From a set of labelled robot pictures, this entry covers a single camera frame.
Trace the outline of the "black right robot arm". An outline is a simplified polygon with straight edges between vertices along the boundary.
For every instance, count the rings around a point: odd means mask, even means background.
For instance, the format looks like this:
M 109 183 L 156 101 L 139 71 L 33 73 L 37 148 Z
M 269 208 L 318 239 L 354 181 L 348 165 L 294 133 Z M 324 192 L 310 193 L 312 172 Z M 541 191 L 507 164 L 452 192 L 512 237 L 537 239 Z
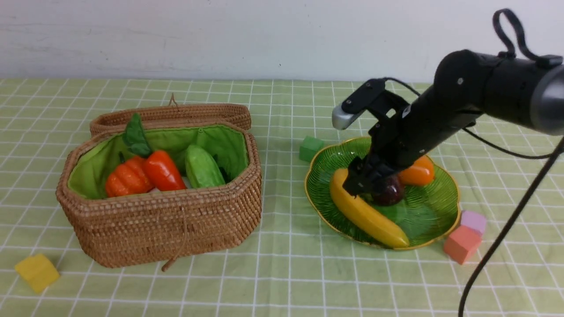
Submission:
M 563 58 L 536 60 L 461 50 L 448 54 L 433 84 L 414 102 L 386 89 L 386 78 L 364 82 L 333 110 L 335 129 L 363 112 L 377 118 L 368 153 L 348 167 L 344 189 L 378 191 L 386 178 L 486 114 L 547 135 L 563 135 Z

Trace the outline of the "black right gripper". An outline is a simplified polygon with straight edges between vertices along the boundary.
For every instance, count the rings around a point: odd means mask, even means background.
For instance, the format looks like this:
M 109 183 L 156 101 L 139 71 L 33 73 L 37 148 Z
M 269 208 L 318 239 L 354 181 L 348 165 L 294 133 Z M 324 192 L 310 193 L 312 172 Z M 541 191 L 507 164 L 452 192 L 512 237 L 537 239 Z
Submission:
M 371 145 L 364 158 L 356 158 L 351 170 L 346 171 L 343 189 L 351 196 L 369 193 L 375 197 L 399 197 L 397 164 L 391 158 L 397 150 L 394 144 L 399 136 L 402 114 L 394 115 L 386 124 L 376 123 L 369 129 Z

